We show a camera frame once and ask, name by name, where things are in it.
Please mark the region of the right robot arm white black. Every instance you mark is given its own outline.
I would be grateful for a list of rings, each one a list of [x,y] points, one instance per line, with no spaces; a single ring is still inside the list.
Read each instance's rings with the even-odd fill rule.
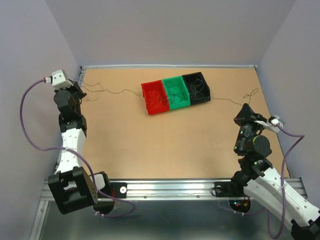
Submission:
[[[289,135],[284,130],[284,122],[277,115],[266,119],[247,103],[233,120],[239,126],[233,151],[241,158],[238,160],[240,170],[231,178],[231,192],[253,198],[268,214],[280,219],[279,231],[271,235],[272,239],[278,239],[287,227],[295,240],[318,240],[320,209],[288,184],[284,172],[278,172],[267,159],[272,150],[262,131],[268,129]]]

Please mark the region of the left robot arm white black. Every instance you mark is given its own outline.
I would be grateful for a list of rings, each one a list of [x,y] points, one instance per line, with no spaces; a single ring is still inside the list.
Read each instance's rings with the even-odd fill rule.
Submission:
[[[87,123],[81,113],[86,94],[72,80],[54,80],[53,100],[60,112],[58,123],[62,136],[62,151],[56,172],[49,176],[48,186],[62,214],[93,207],[105,217],[115,204],[99,203],[98,197],[114,195],[107,174],[103,171],[88,174],[80,158],[87,136]]]

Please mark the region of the black plastic bin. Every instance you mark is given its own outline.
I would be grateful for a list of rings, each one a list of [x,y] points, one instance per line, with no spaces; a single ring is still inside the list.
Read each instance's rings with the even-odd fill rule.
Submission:
[[[211,101],[210,88],[201,72],[182,75],[190,97],[190,105]]]

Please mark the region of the green plastic bin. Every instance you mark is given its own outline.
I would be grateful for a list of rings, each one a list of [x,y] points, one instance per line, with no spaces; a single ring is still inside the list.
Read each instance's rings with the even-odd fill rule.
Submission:
[[[186,108],[191,105],[189,91],[182,76],[162,79],[170,110]]]

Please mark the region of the red plastic bin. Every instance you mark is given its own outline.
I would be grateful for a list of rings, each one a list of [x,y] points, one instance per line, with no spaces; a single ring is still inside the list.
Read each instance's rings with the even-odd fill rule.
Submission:
[[[162,80],[142,83],[141,89],[148,115],[160,114],[170,110]]]

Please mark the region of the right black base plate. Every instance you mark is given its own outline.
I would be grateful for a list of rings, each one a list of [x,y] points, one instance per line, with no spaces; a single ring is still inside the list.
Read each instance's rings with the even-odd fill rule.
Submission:
[[[242,198],[245,197],[244,186],[234,181],[215,181],[212,188],[217,198]]]

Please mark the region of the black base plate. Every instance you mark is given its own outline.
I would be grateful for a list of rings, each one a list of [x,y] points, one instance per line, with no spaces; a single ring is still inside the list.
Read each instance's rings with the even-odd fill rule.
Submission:
[[[96,186],[102,193],[113,198],[125,199],[127,197],[128,184],[126,182],[99,182]]]
[[[234,181],[215,181],[212,188],[217,198],[242,198],[245,197],[244,186]]]

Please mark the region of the aluminium mounting rail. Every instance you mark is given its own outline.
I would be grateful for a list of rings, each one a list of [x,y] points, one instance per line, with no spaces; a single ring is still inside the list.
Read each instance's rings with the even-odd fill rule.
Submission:
[[[196,201],[214,200],[211,192],[214,183],[228,181],[227,178],[112,179],[110,183],[126,183],[128,201]]]

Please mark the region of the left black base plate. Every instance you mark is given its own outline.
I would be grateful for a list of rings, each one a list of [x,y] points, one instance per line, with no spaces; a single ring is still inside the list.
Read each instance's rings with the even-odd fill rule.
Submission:
[[[126,182],[99,182],[96,186],[102,193],[113,198],[125,199],[127,197],[128,184]]]

